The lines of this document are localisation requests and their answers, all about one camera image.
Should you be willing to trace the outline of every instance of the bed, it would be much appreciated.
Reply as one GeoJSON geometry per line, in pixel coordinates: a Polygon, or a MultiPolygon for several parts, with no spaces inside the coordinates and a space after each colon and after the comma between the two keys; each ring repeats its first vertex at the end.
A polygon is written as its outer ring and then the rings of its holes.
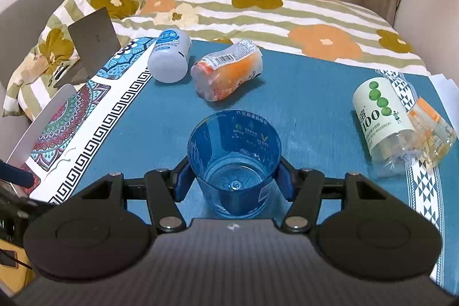
{"type": "Polygon", "coordinates": [[[67,27],[101,7],[107,7],[121,46],[134,38],[157,37],[164,28],[174,26],[196,40],[234,43],[248,38],[268,50],[386,71],[429,74],[411,45],[389,23],[364,7],[343,1],[64,0],[13,73],[4,116],[25,113],[33,120],[40,113],[57,92],[53,86],[63,75],[61,71],[78,60],[67,27]],[[23,71],[39,61],[40,55],[47,59],[48,68],[25,84],[23,71]]]}

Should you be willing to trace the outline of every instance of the paisley pattern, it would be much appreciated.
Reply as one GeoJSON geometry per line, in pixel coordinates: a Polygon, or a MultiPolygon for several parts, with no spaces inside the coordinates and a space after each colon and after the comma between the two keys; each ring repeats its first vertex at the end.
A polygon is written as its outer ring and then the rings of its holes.
{"type": "Polygon", "coordinates": [[[155,40],[152,37],[133,39],[97,72],[97,76],[109,80],[119,79],[155,40]]]}
{"type": "Polygon", "coordinates": [[[90,80],[57,111],[30,154],[42,169],[50,170],[81,124],[109,90],[110,86],[90,80]]]}

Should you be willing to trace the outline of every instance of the orange flower print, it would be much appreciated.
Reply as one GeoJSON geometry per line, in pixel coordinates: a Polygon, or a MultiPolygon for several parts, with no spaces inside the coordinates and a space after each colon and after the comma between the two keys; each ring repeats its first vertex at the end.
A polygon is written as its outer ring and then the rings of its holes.
{"type": "Polygon", "coordinates": [[[147,15],[155,12],[169,12],[175,8],[174,0],[147,0],[141,10],[141,15],[147,15]]]}
{"type": "Polygon", "coordinates": [[[363,54],[360,46],[350,40],[349,34],[334,26],[302,26],[291,30],[288,37],[302,45],[302,52],[311,58],[357,60],[363,54]]]}

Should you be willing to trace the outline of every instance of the blue tablecloth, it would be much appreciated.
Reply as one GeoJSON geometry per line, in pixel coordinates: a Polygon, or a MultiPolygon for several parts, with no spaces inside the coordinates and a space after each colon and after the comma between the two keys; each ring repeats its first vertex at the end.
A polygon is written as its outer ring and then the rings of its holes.
{"type": "MultiPolygon", "coordinates": [[[[203,55],[223,49],[219,43],[194,41],[190,64],[203,55]]],[[[381,77],[377,71],[262,50],[263,73],[243,84],[226,100],[208,103],[200,98],[190,74],[176,84],[150,80],[126,110],[91,161],[74,193],[111,171],[139,178],[147,171],[173,168],[186,155],[188,137],[206,116],[225,109],[248,110],[263,116],[277,130],[282,155],[295,167],[309,167],[326,176],[342,178],[359,171],[389,193],[412,205],[414,192],[407,176],[377,179],[352,105],[355,89],[365,80],[381,77]]],[[[439,97],[427,77],[405,75],[417,95],[447,119],[439,97]]],[[[439,284],[455,292],[459,284],[459,219],[457,198],[459,151],[456,146],[443,160],[439,173],[444,211],[444,271],[439,284]]],[[[214,217],[196,181],[179,209],[189,224],[194,217],[214,217]]],[[[260,217],[282,218],[289,204],[276,191],[260,217]]],[[[128,208],[149,222],[144,202],[128,208]]],[[[325,201],[320,221],[340,208],[325,201]]]]}

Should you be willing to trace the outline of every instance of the cup rim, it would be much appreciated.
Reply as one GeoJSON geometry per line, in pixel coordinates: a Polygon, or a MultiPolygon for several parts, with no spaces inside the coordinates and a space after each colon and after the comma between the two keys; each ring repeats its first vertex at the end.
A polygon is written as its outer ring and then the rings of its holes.
{"type": "MultiPolygon", "coordinates": [[[[199,126],[201,126],[201,125],[202,125],[204,122],[206,122],[209,118],[214,117],[214,116],[216,117],[218,114],[224,114],[224,113],[228,113],[228,112],[238,112],[238,111],[244,111],[244,112],[246,112],[246,113],[254,114],[255,116],[258,116],[259,118],[265,120],[266,123],[267,123],[269,126],[271,126],[271,128],[274,130],[274,133],[276,134],[276,137],[277,137],[277,140],[278,140],[278,144],[279,144],[279,156],[278,156],[278,158],[277,158],[276,166],[275,166],[274,169],[270,172],[270,174],[260,183],[260,184],[262,184],[262,183],[263,183],[264,181],[266,181],[267,179],[272,178],[272,177],[273,177],[273,174],[275,173],[275,171],[276,171],[277,168],[279,167],[279,162],[281,161],[281,157],[282,157],[282,142],[281,142],[281,138],[279,137],[279,134],[277,133],[277,130],[274,128],[274,126],[271,125],[271,123],[270,123],[266,118],[264,118],[264,117],[262,117],[262,116],[260,116],[260,115],[258,115],[258,114],[256,114],[256,113],[249,112],[248,110],[221,110],[221,111],[219,111],[219,112],[212,113],[211,115],[209,115],[209,116],[207,116],[206,118],[204,118],[203,120],[201,120],[201,121],[194,127],[193,131],[192,131],[191,134],[190,134],[190,137],[188,138],[187,147],[186,147],[186,155],[187,155],[187,157],[188,157],[188,149],[190,148],[191,138],[193,137],[195,131],[197,130],[197,128],[198,128],[199,126]]],[[[217,190],[219,190],[219,191],[227,192],[226,189],[221,189],[221,188],[217,188],[217,187],[215,187],[215,186],[212,186],[212,185],[211,185],[209,182],[207,182],[206,180],[204,180],[204,179],[198,177],[196,171],[195,171],[194,168],[193,168],[193,165],[192,165],[191,162],[190,162],[190,159],[188,159],[188,163],[190,164],[191,170],[193,170],[194,174],[196,175],[196,179],[199,178],[200,180],[202,180],[203,182],[205,182],[206,184],[208,184],[208,185],[211,186],[212,188],[215,188],[215,189],[217,189],[217,190]]],[[[241,192],[242,192],[242,191],[250,191],[250,190],[253,189],[253,188],[259,187],[260,184],[257,184],[257,185],[255,185],[255,186],[249,187],[249,188],[247,188],[247,189],[242,189],[242,190],[240,190],[240,191],[241,191],[241,192]]]]}

